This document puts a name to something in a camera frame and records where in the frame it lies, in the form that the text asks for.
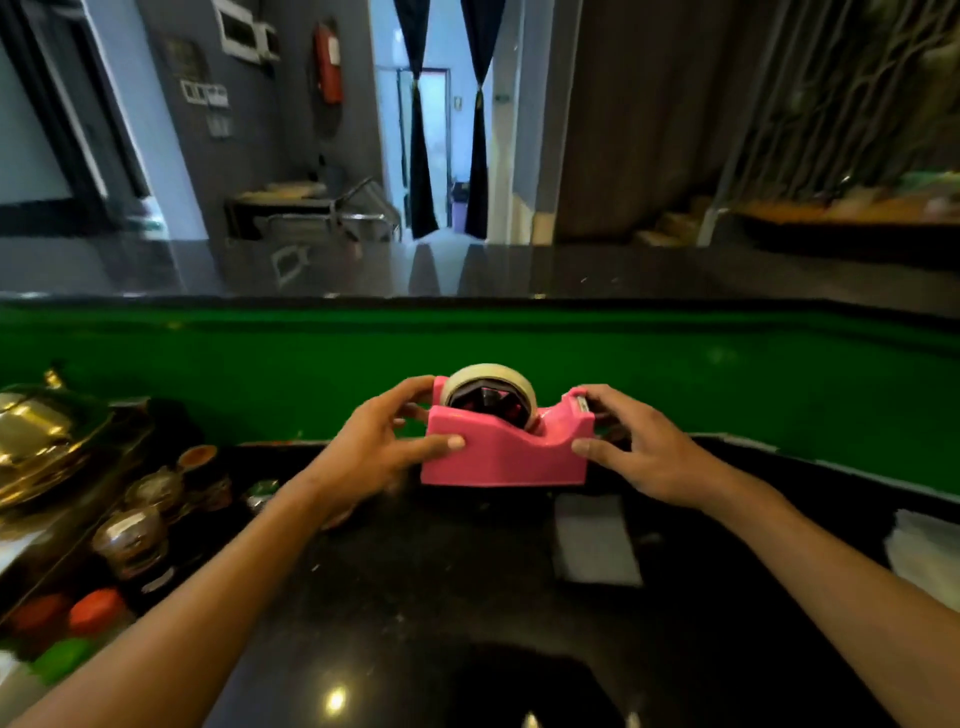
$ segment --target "green panel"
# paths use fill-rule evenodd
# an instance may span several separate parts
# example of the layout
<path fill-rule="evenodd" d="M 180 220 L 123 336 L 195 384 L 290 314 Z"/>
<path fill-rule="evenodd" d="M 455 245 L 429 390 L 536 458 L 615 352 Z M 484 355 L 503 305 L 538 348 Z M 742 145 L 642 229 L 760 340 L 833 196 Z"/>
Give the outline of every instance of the green panel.
<path fill-rule="evenodd" d="M 324 438 L 416 374 L 495 361 L 538 400 L 606 381 L 730 432 L 960 495 L 960 336 L 823 313 L 0 308 L 0 382 L 182 400 L 214 442 Z"/>

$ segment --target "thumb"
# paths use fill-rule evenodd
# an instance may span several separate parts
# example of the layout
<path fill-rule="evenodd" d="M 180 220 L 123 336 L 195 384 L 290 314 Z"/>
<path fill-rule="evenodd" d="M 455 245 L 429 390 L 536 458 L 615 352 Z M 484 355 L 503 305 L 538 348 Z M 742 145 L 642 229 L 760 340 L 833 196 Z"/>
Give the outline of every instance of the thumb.
<path fill-rule="evenodd" d="M 426 437 L 398 440 L 392 450 L 396 463 L 401 468 L 436 460 L 451 452 L 463 449 L 467 443 L 460 435 L 427 435 Z"/>
<path fill-rule="evenodd" d="M 594 463 L 625 475 L 630 465 L 630 453 L 604 440 L 584 438 L 573 441 L 573 451 Z"/>

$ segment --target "black granite counter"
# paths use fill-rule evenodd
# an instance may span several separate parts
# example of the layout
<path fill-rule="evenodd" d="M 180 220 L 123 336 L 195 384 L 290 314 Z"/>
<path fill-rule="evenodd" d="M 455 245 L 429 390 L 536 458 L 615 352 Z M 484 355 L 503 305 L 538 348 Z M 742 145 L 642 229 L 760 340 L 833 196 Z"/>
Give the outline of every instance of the black granite counter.
<path fill-rule="evenodd" d="M 483 245 L 132 238 L 0 238 L 0 297 L 173 305 L 519 302 L 736 306 L 821 302 L 960 319 L 952 271 L 763 251 L 635 245 Z"/>
<path fill-rule="evenodd" d="M 884 566 L 897 508 L 960 520 L 957 504 L 707 445 Z M 303 554 L 207 728 L 509 728 L 527 712 L 545 728 L 630 712 L 654 728 L 894 725 L 744 545 L 609 472 L 583 492 L 621 495 L 644 586 L 559 579 L 568 490 L 409 486 L 364 504 Z"/>

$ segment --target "red fire extinguisher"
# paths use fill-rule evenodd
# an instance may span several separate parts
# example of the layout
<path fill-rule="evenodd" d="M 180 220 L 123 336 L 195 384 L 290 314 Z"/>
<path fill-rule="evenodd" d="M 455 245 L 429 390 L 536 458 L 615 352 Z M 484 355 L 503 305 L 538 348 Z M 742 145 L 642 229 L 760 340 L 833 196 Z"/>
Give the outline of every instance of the red fire extinguisher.
<path fill-rule="evenodd" d="M 317 89 L 328 104 L 344 103 L 344 85 L 340 74 L 340 40 L 323 23 L 317 24 L 313 36 L 317 53 Z"/>

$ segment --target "forearm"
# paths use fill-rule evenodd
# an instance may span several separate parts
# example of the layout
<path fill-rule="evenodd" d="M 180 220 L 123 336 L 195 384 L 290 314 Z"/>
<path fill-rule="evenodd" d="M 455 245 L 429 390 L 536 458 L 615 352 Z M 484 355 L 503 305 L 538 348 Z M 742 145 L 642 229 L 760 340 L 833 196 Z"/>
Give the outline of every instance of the forearm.
<path fill-rule="evenodd" d="M 960 616 L 831 536 L 762 481 L 728 473 L 707 510 L 757 555 L 904 728 L 960 715 Z"/>
<path fill-rule="evenodd" d="M 257 617 L 330 507 L 322 489 L 292 480 L 208 564 L 16 725 L 201 725 Z"/>

